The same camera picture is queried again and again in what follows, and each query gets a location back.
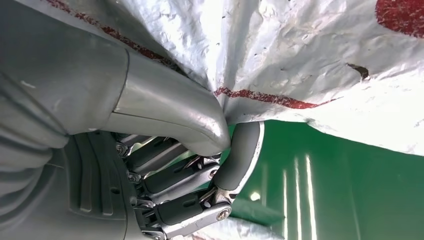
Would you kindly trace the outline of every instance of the metal screw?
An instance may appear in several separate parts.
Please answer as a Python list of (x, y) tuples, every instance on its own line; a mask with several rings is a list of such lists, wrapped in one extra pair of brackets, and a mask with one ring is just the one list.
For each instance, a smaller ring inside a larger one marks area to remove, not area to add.
[(224, 220), (224, 219), (228, 218), (229, 215), (230, 215), (230, 209), (226, 208), (226, 209), (222, 210), (220, 213), (218, 213), (216, 220), (218, 220), (218, 221)]
[(217, 173), (217, 170), (212, 170), (212, 171), (210, 171), (210, 173), (209, 173), (209, 178), (210, 179), (212, 179), (212, 178), (214, 178), (214, 176), (215, 176), (215, 174)]
[(118, 152), (118, 155), (123, 157), (125, 152), (127, 151), (128, 147), (120, 142), (116, 143), (116, 151)]

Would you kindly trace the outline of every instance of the crumpled plastic sheet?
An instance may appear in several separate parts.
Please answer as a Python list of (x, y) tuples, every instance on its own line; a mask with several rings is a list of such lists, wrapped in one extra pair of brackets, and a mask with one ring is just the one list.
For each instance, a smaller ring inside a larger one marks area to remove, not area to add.
[(174, 240), (283, 240), (268, 227), (249, 221), (229, 217), (202, 228), (186, 237), (175, 237)]
[(424, 156), (423, 0), (18, 1), (182, 69), (229, 124), (306, 122)]

